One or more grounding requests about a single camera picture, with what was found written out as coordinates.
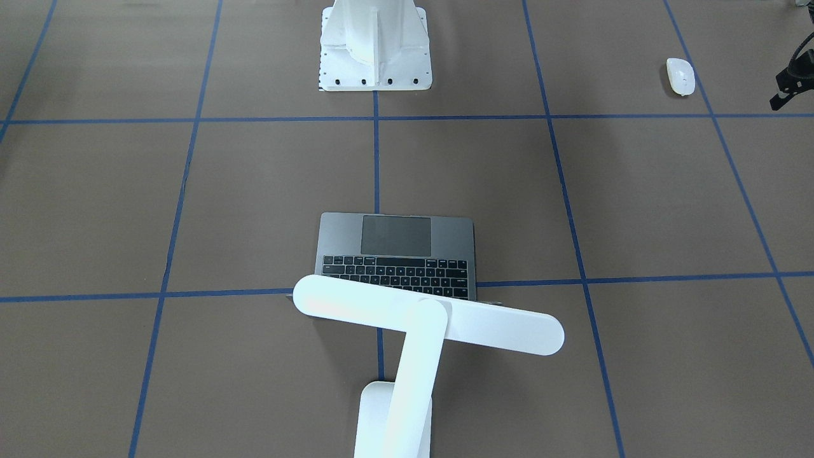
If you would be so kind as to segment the grey laptop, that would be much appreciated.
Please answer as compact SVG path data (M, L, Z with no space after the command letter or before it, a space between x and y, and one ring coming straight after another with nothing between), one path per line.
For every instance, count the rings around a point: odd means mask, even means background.
M324 212L315 274L476 300L470 219Z

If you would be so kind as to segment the white desk lamp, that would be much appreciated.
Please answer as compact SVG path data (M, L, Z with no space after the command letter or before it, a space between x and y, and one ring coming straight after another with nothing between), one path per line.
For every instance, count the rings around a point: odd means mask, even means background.
M291 301L306 316L405 335L395 380L361 392L355 457L430 456L432 394L446 341L552 356L566 337L561 322L543 313L321 275L300 279Z

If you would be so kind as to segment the white computer mouse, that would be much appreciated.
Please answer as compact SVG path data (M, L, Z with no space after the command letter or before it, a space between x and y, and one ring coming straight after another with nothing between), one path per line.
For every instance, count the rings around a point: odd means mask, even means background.
M666 74L671 90L681 97L690 96L696 90L694 68L689 61L680 58L667 58Z

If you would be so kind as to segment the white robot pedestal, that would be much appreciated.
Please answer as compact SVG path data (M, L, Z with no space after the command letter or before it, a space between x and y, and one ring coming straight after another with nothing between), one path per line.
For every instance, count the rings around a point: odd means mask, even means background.
M415 2L335 1L321 20L318 90L431 89L427 12Z

